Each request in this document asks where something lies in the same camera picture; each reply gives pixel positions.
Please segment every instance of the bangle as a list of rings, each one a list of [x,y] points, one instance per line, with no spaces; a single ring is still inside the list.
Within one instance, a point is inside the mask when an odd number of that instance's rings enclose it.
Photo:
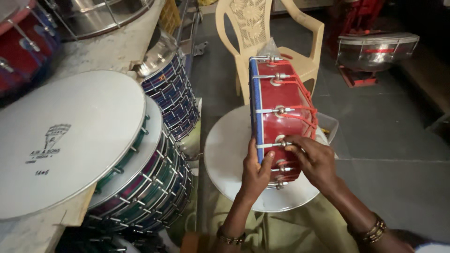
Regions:
[[[245,233],[243,233],[238,238],[228,237],[228,236],[224,235],[224,233],[222,232],[222,226],[220,226],[220,228],[217,230],[216,236],[220,241],[222,241],[226,244],[231,244],[231,245],[241,245],[245,240]]]
[[[348,232],[355,238],[355,240],[362,243],[374,243],[381,239],[384,234],[384,231],[387,229],[386,223],[378,214],[373,213],[377,218],[375,225],[370,229],[367,233],[355,233],[353,232],[349,226],[347,226]]]

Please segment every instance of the person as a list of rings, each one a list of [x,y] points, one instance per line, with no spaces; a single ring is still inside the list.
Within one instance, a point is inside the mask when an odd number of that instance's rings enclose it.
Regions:
[[[384,221],[352,194],[344,180],[336,175],[334,151],[331,147],[301,136],[286,136],[284,141],[292,143],[285,150],[296,155],[306,178],[347,222],[348,231],[356,240],[360,252],[414,252],[411,246],[394,236]],[[242,186],[217,232],[211,252],[240,252],[247,216],[269,183],[274,152],[268,152],[259,164],[255,143],[255,138],[248,143],[248,154],[243,161]]]

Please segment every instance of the red rope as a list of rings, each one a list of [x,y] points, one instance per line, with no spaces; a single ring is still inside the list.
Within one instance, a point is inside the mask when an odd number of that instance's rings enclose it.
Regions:
[[[315,116],[315,114],[317,113],[317,109],[315,109],[312,105],[311,102],[311,93],[309,91],[306,90],[305,86],[303,85],[302,81],[300,80],[300,78],[298,77],[297,73],[295,72],[295,69],[292,67],[292,65],[290,64],[289,61],[287,60],[280,60],[278,62],[271,62],[269,63],[270,65],[289,65],[292,69],[292,71],[294,72],[294,76],[290,76],[289,78],[295,78],[294,81],[275,81],[274,83],[279,83],[279,84],[297,84],[298,88],[300,89],[301,93],[303,94],[304,97],[306,97],[306,100],[308,102],[309,106],[304,106],[304,105],[295,105],[295,106],[290,106],[290,108],[300,108],[300,109],[306,109],[311,111],[311,122],[309,122],[307,119],[305,119],[303,116],[297,116],[297,115],[290,115],[290,114],[281,114],[281,116],[283,117],[292,117],[292,118],[298,118],[303,120],[304,122],[306,122],[306,124],[309,125],[309,127],[307,128],[307,130],[305,131],[305,135],[308,134],[309,131],[311,131],[311,138],[315,139],[315,130],[317,129],[317,118]]]

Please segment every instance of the plastic chair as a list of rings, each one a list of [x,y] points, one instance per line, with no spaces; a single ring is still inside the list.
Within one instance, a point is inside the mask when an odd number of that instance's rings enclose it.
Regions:
[[[300,80],[313,79],[305,84],[306,89],[314,92],[319,71],[320,51],[324,36],[324,24],[319,20],[304,14],[292,0],[281,0],[286,10],[297,23],[313,32],[312,49],[309,57],[299,54],[289,48],[279,47],[281,57],[289,60]],[[225,47],[233,54],[236,62],[236,91],[242,89],[244,103],[250,103],[250,90],[248,86],[248,59],[256,56],[270,39],[269,20],[272,0],[219,0],[216,9],[216,28]],[[224,15],[227,14],[239,42],[240,53],[231,45],[224,25]]]

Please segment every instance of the human hand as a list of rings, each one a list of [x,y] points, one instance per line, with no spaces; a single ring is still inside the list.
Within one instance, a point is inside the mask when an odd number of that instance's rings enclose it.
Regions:
[[[287,136],[283,140],[293,144],[286,146],[285,150],[297,156],[303,173],[312,185],[322,193],[337,188],[339,178],[334,166],[334,151],[330,146],[301,136]]]
[[[275,156],[275,152],[270,151],[259,164],[255,144],[255,138],[251,138],[248,143],[247,157],[243,162],[242,186],[238,193],[239,197],[248,200],[252,205],[269,184],[270,167]]]

